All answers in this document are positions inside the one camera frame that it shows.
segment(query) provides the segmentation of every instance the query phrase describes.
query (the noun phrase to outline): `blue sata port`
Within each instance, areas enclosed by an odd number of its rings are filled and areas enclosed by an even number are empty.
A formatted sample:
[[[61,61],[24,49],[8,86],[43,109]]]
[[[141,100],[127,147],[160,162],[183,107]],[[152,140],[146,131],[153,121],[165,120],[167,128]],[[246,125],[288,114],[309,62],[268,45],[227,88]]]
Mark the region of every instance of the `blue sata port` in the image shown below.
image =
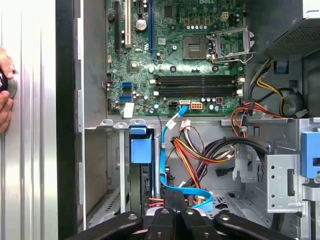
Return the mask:
[[[119,96],[119,101],[120,102],[131,102],[132,98],[131,98],[131,96]]]
[[[122,87],[123,88],[132,88],[132,82],[124,81],[124,82],[122,82]]]

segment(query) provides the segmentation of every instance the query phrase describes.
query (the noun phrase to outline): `hand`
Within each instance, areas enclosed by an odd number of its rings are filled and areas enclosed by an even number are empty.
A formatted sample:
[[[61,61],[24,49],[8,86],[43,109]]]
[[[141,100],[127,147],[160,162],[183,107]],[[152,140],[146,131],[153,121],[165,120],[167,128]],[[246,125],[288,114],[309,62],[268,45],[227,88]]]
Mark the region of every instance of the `hand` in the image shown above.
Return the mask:
[[[0,92],[0,134],[3,134],[11,120],[11,109],[14,101],[9,98],[8,91]]]
[[[7,55],[4,48],[0,46],[0,68],[4,75],[10,80],[14,78],[16,69],[11,57]],[[8,91],[0,92],[0,134],[3,134],[9,126],[11,120],[11,109],[14,101],[9,98]]]
[[[8,56],[7,51],[0,46],[0,68],[2,69],[4,75],[8,79],[14,78],[14,73],[16,71],[15,66],[12,62],[11,57]]]

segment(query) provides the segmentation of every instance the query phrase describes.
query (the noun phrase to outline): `ram slot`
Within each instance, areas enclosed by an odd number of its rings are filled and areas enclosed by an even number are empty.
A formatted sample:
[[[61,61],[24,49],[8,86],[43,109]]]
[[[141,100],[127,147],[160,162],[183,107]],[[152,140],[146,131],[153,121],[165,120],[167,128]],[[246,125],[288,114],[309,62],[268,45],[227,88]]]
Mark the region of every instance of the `ram slot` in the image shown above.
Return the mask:
[[[161,87],[162,97],[232,97],[236,87]]]
[[[120,56],[121,52],[121,31],[120,31],[120,23],[121,23],[121,6],[119,1],[114,2],[114,48],[115,52]]]
[[[236,83],[235,76],[159,76],[158,82],[162,86],[189,86],[189,85],[228,85]]]
[[[131,0],[125,0],[125,37],[126,48],[131,48]]]

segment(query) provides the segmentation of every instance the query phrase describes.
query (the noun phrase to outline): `blue drive latch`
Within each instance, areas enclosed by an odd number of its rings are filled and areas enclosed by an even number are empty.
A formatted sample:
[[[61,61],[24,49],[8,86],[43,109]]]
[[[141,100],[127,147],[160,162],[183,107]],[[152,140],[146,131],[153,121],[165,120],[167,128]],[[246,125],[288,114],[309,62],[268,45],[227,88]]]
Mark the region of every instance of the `blue drive latch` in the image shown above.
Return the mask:
[[[151,164],[153,156],[153,135],[145,126],[130,129],[130,158],[133,164]]]
[[[301,135],[301,175],[314,179],[320,172],[320,132]]]

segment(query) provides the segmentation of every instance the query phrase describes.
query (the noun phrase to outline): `white pci slot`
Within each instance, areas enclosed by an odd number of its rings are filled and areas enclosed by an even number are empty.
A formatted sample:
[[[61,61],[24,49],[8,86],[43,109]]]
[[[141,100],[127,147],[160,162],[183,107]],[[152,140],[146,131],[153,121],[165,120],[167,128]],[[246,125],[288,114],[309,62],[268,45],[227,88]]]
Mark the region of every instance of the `white pci slot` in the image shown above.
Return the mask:
[[[131,0],[125,0],[125,47],[131,48]]]

